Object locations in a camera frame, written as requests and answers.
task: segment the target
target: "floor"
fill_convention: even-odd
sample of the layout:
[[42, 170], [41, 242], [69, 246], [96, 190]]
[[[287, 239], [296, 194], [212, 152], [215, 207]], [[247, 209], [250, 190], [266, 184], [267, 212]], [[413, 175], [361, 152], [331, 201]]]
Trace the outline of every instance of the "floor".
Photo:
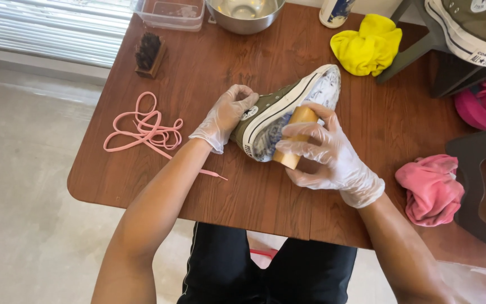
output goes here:
[[[74, 200], [66, 178], [102, 87], [0, 70], [0, 303], [89, 303], [123, 210]], [[153, 262], [158, 303], [175, 303], [193, 223], [178, 220]], [[251, 246], [283, 238], [249, 233]], [[259, 266], [267, 259], [253, 257]], [[467, 301], [486, 304], [486, 270], [440, 265]], [[373, 251], [359, 250], [349, 304], [395, 303]]]

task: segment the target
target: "wooden brush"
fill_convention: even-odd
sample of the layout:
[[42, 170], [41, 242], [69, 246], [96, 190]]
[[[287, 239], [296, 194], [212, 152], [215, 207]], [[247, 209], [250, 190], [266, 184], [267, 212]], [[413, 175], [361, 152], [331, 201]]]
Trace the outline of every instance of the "wooden brush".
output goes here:
[[[318, 115], [316, 115], [313, 110], [305, 106], [300, 106], [295, 108], [294, 114], [292, 114], [292, 117], [290, 117], [290, 121], [288, 121], [288, 124], [296, 122], [317, 122], [318, 119]], [[308, 141], [309, 137], [307, 135], [297, 135], [295, 137], [283, 136], [282, 139], [289, 141], [306, 142]], [[290, 169], [295, 169], [295, 167], [297, 167], [300, 157], [301, 156], [295, 154], [284, 154], [279, 150], [275, 151], [275, 153], [273, 154], [274, 161], [280, 162]]]
[[137, 46], [136, 68], [134, 71], [140, 76], [149, 79], [155, 79], [159, 70], [160, 62], [166, 52], [166, 43], [164, 38], [146, 32], [142, 36], [140, 46]]

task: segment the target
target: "plastic container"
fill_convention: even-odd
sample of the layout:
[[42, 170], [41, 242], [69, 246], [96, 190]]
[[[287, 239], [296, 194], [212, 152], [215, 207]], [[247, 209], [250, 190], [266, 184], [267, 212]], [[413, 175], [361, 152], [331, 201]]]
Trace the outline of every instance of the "plastic container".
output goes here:
[[132, 0], [131, 10], [154, 28], [197, 32], [204, 19], [204, 0]]
[[328, 28], [338, 28], [345, 21], [355, 0], [324, 0], [320, 9], [320, 22]]

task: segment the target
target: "gloved hand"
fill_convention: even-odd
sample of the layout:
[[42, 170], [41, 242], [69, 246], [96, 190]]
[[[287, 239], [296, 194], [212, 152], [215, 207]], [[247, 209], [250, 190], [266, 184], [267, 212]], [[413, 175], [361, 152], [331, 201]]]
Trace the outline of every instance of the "gloved hand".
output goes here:
[[342, 132], [335, 112], [316, 103], [305, 106], [320, 116], [325, 125], [293, 123], [283, 128], [282, 135], [308, 135], [320, 141], [321, 146], [281, 140], [275, 147], [282, 153], [300, 155], [321, 166], [315, 174], [286, 168], [288, 176], [300, 187], [340, 190], [342, 199], [354, 208], [363, 208], [378, 199], [385, 183], [359, 159]]
[[222, 154], [230, 133], [238, 125], [241, 115], [258, 100], [251, 88], [234, 84], [213, 105], [206, 119], [188, 138], [201, 138], [213, 147], [213, 152]]

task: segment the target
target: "converse sneaker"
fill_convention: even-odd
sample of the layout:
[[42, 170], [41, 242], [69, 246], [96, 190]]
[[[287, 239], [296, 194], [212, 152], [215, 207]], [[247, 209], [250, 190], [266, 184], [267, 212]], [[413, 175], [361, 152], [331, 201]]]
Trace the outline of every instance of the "converse sneaker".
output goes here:
[[327, 64], [275, 93], [260, 95], [230, 135], [245, 153], [259, 162], [268, 162], [275, 153], [275, 144], [282, 136], [295, 107], [302, 103], [320, 103], [335, 109], [341, 88], [340, 71]]
[[425, 9], [442, 26], [453, 54], [486, 66], [486, 0], [425, 0]]

